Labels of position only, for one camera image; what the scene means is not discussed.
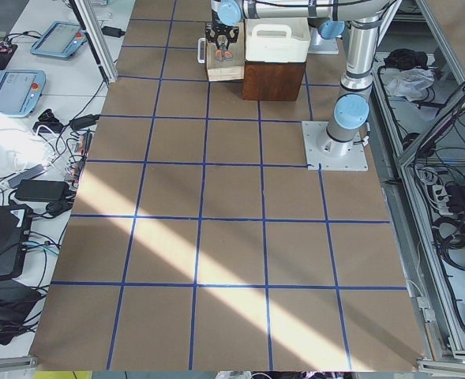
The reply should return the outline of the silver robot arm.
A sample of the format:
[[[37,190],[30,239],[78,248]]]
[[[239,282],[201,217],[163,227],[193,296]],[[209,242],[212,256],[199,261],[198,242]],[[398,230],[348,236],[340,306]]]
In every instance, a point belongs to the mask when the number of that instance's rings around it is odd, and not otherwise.
[[[296,18],[351,23],[346,70],[326,129],[316,138],[325,156],[345,156],[369,116],[374,54],[386,1],[211,1],[211,30],[231,30],[244,19]]]

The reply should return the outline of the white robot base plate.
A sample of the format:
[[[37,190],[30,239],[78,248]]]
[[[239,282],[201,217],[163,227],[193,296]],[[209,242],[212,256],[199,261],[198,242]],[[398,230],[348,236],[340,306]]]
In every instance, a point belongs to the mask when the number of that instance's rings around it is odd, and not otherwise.
[[[309,170],[368,171],[360,133],[348,142],[337,142],[327,134],[328,122],[303,121],[302,136]]]

